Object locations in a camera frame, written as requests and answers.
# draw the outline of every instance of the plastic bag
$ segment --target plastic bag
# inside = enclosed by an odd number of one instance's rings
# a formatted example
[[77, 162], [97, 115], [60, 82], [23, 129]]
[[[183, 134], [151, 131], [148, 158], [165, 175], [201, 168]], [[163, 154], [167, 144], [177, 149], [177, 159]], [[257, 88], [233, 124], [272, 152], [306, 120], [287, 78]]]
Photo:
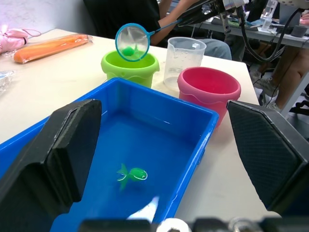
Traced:
[[0, 72], [0, 95], [6, 91], [14, 75], [15, 71]]
[[88, 42], [92, 42], [91, 36], [85, 34], [73, 34], [42, 43], [36, 43], [17, 50], [14, 53], [14, 61], [24, 64], [32, 60], [81, 46]]

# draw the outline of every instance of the clear plastic beaker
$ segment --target clear plastic beaker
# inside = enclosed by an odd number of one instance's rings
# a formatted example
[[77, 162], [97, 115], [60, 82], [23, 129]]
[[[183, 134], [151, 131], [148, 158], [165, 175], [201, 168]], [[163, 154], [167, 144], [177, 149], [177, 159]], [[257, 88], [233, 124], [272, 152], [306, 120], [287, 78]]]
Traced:
[[197, 67], [202, 63], [206, 44], [187, 37], [174, 37], [168, 40], [164, 84], [178, 90], [177, 79], [186, 68]]

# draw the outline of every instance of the pink cloth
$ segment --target pink cloth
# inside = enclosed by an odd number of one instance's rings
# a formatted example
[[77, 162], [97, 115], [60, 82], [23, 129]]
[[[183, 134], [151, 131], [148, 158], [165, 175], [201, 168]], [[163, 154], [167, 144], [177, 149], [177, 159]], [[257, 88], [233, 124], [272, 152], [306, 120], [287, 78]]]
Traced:
[[41, 35], [38, 31], [35, 32], [38, 34], [31, 35], [28, 29], [8, 29], [7, 26], [3, 26], [0, 31], [0, 54], [20, 49], [28, 42], [30, 36]]

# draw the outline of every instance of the desk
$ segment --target desk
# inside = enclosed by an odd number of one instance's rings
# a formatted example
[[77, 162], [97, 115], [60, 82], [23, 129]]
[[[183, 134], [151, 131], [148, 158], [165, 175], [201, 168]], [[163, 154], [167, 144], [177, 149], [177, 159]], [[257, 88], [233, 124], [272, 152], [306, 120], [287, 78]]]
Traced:
[[[55, 29], [30, 41], [68, 34]], [[0, 96], [0, 143], [101, 85], [106, 75], [100, 61], [114, 49], [114, 40], [94, 37], [93, 44], [24, 65], [0, 57], [0, 71], [17, 70], [16, 81]], [[177, 97], [177, 92], [163, 84], [167, 50], [151, 47], [150, 53], [158, 58], [161, 68], [154, 75], [153, 88]], [[240, 101], [258, 104], [245, 64], [205, 56], [202, 66], [234, 76], [242, 88]], [[176, 217], [192, 221], [210, 216], [228, 220], [236, 216], [260, 219], [271, 215], [277, 214], [266, 211], [241, 163], [227, 114], [207, 146]]]
[[[215, 25], [211, 23], [210, 21], [205, 21], [202, 23], [201, 28], [203, 29], [207, 29], [207, 30], [213, 30], [213, 31], [217, 31], [217, 32], [224, 32], [222, 25]], [[232, 35], [238, 35], [240, 37], [242, 37], [242, 33], [241, 33], [241, 29], [240, 28], [234, 28], [234, 27], [230, 27], [231, 28], [231, 34]], [[261, 30], [261, 28], [258, 28], [259, 31], [255, 31], [255, 30], [246, 30], [246, 35], [248, 38], [251, 39], [257, 39], [257, 40], [263, 40], [263, 41], [271, 41], [275, 34], [271, 33], [269, 31], [263, 31]], [[278, 35], [275, 39], [274, 39], [274, 43], [278, 42], [280, 35]], [[292, 35], [284, 35], [282, 43], [284, 45], [289, 45], [289, 46], [293, 46], [293, 47], [302, 47], [303, 48], [309, 48], [309, 43], [307, 43], [309, 40], [309, 37], [302, 37], [302, 38], [297, 38], [294, 37]]]

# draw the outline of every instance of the toy fish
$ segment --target toy fish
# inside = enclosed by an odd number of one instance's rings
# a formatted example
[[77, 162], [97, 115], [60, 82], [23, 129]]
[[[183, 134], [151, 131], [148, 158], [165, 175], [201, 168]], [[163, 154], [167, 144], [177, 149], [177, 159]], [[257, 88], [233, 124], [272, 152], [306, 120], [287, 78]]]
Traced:
[[133, 181], [140, 181], [146, 180], [148, 177], [148, 174], [140, 168], [132, 168], [131, 171], [128, 173], [126, 166], [123, 163], [121, 164], [121, 169], [117, 171], [117, 173], [123, 175], [122, 178], [117, 180], [120, 181], [120, 190], [123, 190], [125, 188], [129, 179]]

